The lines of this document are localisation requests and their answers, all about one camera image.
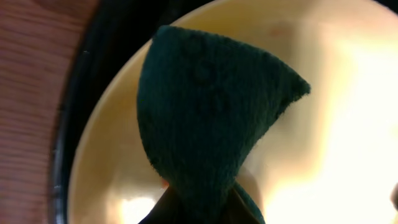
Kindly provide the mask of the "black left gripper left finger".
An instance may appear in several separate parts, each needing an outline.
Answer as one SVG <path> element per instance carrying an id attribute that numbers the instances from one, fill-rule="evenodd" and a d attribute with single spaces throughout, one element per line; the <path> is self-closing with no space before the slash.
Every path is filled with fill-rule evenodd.
<path id="1" fill-rule="evenodd" d="M 139 224 L 182 224 L 181 202 L 172 187 L 168 187 L 149 214 Z"/>

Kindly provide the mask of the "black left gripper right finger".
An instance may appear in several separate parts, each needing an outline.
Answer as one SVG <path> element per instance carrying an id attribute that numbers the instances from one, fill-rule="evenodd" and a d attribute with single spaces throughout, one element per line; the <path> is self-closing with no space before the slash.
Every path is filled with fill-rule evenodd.
<path id="1" fill-rule="evenodd" d="M 228 195 L 223 210 L 223 224 L 259 224 L 235 189 Z"/>

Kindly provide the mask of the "green and yellow sponge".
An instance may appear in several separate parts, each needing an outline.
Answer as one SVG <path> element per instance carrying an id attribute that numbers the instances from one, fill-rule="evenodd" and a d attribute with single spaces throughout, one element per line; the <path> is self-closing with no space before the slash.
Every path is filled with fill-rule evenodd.
<path id="1" fill-rule="evenodd" d="M 176 191 L 180 223 L 215 223 L 254 145 L 310 85 L 265 50 L 200 30 L 162 26 L 141 70 L 137 120 L 147 157 Z"/>

